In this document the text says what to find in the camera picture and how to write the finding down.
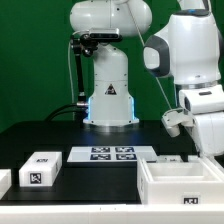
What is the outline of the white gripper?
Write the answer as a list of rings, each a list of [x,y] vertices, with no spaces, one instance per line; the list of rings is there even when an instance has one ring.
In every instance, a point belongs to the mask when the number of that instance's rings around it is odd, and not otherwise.
[[[224,112],[194,116],[192,138],[200,153],[206,156],[224,154]]]

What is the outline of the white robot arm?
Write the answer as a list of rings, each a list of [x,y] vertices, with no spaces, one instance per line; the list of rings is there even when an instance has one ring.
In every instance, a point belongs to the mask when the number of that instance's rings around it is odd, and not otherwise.
[[[156,77],[171,76],[177,91],[176,109],[162,122],[170,136],[184,126],[199,153],[224,154],[224,89],[218,63],[223,45],[210,0],[177,0],[181,10],[143,44],[145,68]],[[128,92],[128,58],[112,46],[125,36],[145,33],[152,21],[143,0],[84,0],[70,12],[80,37],[71,41],[74,54],[94,62],[94,92],[83,123],[99,128],[137,124]]]

